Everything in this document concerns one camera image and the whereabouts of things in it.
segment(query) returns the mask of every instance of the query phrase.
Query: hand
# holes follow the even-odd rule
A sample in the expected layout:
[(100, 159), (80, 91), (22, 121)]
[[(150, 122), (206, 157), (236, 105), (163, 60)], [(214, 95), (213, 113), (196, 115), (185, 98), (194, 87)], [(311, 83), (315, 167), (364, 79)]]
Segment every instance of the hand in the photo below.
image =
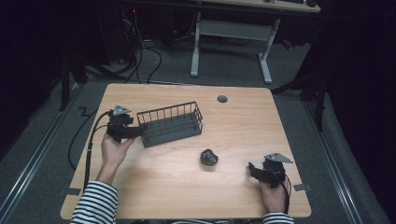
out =
[(125, 159), (129, 147), (134, 142), (134, 138), (128, 138), (123, 143), (113, 140), (113, 137), (105, 133), (102, 141), (102, 168), (96, 180), (112, 184), (119, 166)]
[[(284, 181), (285, 188), (289, 188), (289, 182)], [(271, 189), (269, 184), (260, 181), (260, 188), (262, 189), (262, 201), (264, 202), (265, 210), (268, 213), (284, 212), (286, 208), (287, 193), (282, 185), (278, 184), (276, 188)]]

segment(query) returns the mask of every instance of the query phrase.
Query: wooden table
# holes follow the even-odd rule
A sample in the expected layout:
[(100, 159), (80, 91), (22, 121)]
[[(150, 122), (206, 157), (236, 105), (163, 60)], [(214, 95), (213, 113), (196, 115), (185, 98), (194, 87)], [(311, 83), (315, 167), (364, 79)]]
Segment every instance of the wooden table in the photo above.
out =
[[(219, 95), (228, 98), (218, 101)], [(264, 155), (279, 152), (293, 160), (271, 92), (265, 88), (110, 84), (96, 118), (119, 104), (137, 112), (195, 101), (203, 116), (202, 134), (144, 148), (136, 138), (114, 180), (120, 190), (118, 218), (248, 218), (266, 212), (258, 181), (248, 162), (262, 168)], [(104, 117), (99, 123), (104, 125)], [(93, 138), (91, 179), (101, 166), (100, 143), (106, 129)], [(216, 166), (200, 163), (211, 148)], [(70, 188), (81, 189), (86, 153)], [(284, 163), (292, 185), (301, 184), (295, 163)], [(61, 211), (70, 219), (80, 195), (67, 195)], [(293, 217), (311, 213), (305, 192), (292, 190)]]

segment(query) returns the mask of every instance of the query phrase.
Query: round hole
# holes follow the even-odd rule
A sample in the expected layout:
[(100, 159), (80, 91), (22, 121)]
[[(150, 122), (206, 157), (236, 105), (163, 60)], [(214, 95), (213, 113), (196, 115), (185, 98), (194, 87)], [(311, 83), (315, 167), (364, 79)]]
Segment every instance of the round hole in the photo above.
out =
[(220, 102), (220, 103), (226, 103), (227, 101), (228, 101), (228, 98), (227, 98), (227, 96), (225, 96), (225, 95), (220, 95), (220, 96), (218, 96), (218, 101)]

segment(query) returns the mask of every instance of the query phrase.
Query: person's right hand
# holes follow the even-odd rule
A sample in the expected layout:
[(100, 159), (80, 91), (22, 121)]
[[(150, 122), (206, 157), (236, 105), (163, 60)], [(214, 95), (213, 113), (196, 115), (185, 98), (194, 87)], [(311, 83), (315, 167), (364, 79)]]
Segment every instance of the person's right hand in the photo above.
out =
[[(265, 210), (267, 213), (281, 212), (283, 213), (286, 208), (286, 198), (288, 197), (282, 185), (278, 184), (276, 188), (271, 189), (269, 184), (260, 182), (262, 189), (262, 201), (264, 202)], [(285, 188), (289, 188), (289, 182), (283, 182)]]

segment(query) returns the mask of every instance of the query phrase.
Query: desk leg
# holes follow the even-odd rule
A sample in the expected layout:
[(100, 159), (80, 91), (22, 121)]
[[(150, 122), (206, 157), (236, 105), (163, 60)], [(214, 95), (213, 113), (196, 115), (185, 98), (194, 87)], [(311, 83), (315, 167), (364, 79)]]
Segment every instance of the desk leg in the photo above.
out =
[(197, 22), (195, 25), (195, 46), (194, 52), (192, 53), (191, 62), (191, 76), (198, 77), (198, 65), (199, 65), (199, 37), (201, 33), (201, 12), (197, 13)]
[(275, 38), (277, 27), (279, 26), (279, 23), (280, 23), (280, 19), (275, 20), (274, 25), (271, 29), (270, 36), (267, 40), (267, 45), (265, 46), (264, 53), (259, 54), (260, 65), (262, 66), (262, 75), (264, 76), (264, 82), (266, 84), (272, 83), (271, 74), (268, 69), (267, 57), (270, 52), (271, 46), (274, 42), (274, 38)]

